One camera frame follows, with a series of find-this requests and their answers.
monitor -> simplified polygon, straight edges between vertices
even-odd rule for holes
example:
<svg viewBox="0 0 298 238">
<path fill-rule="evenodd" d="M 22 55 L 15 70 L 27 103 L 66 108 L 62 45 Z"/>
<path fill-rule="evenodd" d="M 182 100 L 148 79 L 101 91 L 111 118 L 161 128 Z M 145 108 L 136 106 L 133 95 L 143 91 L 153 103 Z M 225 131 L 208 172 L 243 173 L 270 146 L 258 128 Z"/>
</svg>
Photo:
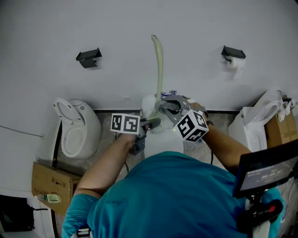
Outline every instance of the monitor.
<svg viewBox="0 0 298 238">
<path fill-rule="evenodd" d="M 233 196 L 254 195 L 283 184 L 298 172 L 298 139 L 240 157 Z"/>
</svg>

flexible hose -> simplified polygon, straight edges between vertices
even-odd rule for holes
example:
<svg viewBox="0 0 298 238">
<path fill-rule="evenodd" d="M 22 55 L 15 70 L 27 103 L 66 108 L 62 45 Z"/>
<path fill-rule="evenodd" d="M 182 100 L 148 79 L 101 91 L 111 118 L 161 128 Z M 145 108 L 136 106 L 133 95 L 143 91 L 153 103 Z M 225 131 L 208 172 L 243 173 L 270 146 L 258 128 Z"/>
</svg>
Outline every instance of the flexible hose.
<svg viewBox="0 0 298 238">
<path fill-rule="evenodd" d="M 155 36 L 151 35 L 151 39 L 154 43 L 156 58 L 157 58 L 157 66 L 158 66 L 158 83 L 157 83 L 157 94 L 156 94 L 156 102 L 159 102 L 161 99 L 162 94 L 162 87 L 163 87 L 163 46 L 160 40 Z M 157 110 L 154 111 L 149 116 L 150 119 L 155 117 Z"/>
</svg>

tile floor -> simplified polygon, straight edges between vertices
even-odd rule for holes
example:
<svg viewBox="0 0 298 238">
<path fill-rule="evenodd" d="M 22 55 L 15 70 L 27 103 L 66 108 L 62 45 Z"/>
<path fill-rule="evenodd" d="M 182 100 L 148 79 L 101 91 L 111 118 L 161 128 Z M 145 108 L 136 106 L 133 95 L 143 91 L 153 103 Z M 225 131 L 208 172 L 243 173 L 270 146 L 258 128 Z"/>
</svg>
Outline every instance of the tile floor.
<svg viewBox="0 0 298 238">
<path fill-rule="evenodd" d="M 99 113 L 97 114 L 98 118 L 102 124 L 102 138 L 99 144 L 99 148 L 94 156 L 89 159 L 71 159 L 64 156 L 61 151 L 61 147 L 58 152 L 58 166 L 65 168 L 66 170 L 73 171 L 77 174 L 83 174 L 100 156 L 100 154 L 108 147 L 110 143 L 114 140 L 114 133 L 110 131 L 110 120 L 111 114 Z M 234 114 L 210 114 L 210 120 L 213 121 L 214 126 L 216 126 L 219 130 L 224 133 L 227 133 L 228 125 L 234 120 L 236 115 Z M 205 163 L 210 163 L 211 160 L 211 151 L 206 144 L 191 144 L 184 143 L 184 153 L 189 155 L 195 159 L 198 159 Z M 129 169 L 131 170 L 135 165 L 141 162 L 144 159 L 144 154 L 140 153 L 134 157 L 131 155 L 128 156 L 127 164 Z M 220 168 L 224 167 L 218 161 L 218 159 L 214 156 L 213 165 L 218 166 Z M 119 177 L 117 180 L 123 179 L 127 174 L 126 168 L 123 167 Z M 288 183 L 281 185 L 278 187 L 280 190 L 282 197 L 285 201 L 288 201 L 289 189 L 293 183 L 293 179 L 288 181 Z M 298 212 L 298 184 L 294 183 L 291 193 L 289 195 L 289 205 L 287 209 L 287 214 L 285 221 L 281 224 L 278 237 L 281 238 L 283 234 L 285 234 L 291 225 L 295 223 L 296 212 Z M 59 236 L 61 237 L 61 227 L 64 218 L 56 214 L 56 224 L 57 231 Z"/>
</svg>

cardboard box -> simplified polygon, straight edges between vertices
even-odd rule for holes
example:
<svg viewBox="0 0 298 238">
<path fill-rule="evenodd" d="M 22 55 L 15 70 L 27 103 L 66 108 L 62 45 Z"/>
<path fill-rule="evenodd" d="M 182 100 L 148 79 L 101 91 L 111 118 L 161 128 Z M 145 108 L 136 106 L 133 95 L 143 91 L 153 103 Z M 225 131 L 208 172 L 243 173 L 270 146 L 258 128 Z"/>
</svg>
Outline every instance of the cardboard box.
<svg viewBox="0 0 298 238">
<path fill-rule="evenodd" d="M 293 113 L 291 112 L 282 122 L 276 114 L 265 125 L 267 147 L 272 148 L 298 139 L 297 128 Z"/>
<path fill-rule="evenodd" d="M 59 194 L 61 196 L 60 203 L 53 204 L 47 201 L 41 202 L 56 213 L 65 216 L 80 179 L 80 176 L 62 169 L 47 167 L 34 162 L 32 173 L 32 194 L 34 196 L 50 193 Z"/>
</svg>

white toilet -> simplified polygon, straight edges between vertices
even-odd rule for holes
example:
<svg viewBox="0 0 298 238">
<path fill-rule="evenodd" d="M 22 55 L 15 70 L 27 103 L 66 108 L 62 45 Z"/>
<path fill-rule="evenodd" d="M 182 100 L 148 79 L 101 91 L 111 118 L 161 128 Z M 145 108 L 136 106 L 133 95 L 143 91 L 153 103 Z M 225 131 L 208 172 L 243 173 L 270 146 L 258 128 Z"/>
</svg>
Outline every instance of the white toilet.
<svg viewBox="0 0 298 238">
<path fill-rule="evenodd" d="M 102 127 L 91 107 L 83 101 L 56 98 L 54 109 L 62 120 L 61 146 L 70 158 L 87 159 L 97 150 Z"/>
<path fill-rule="evenodd" d="M 149 118 L 149 115 L 153 112 L 155 99 L 154 95 L 147 95 L 143 98 L 142 111 L 145 118 Z M 177 132 L 172 130 L 173 122 L 166 114 L 160 112 L 157 112 L 156 118 L 161 119 L 161 124 L 157 128 L 147 131 L 144 149 L 145 158 L 165 151 L 183 153 L 183 140 L 177 139 Z"/>
<path fill-rule="evenodd" d="M 254 107 L 242 108 L 228 127 L 229 135 L 252 152 L 267 149 L 264 125 L 278 112 L 282 103 L 280 90 L 268 90 Z"/>
</svg>

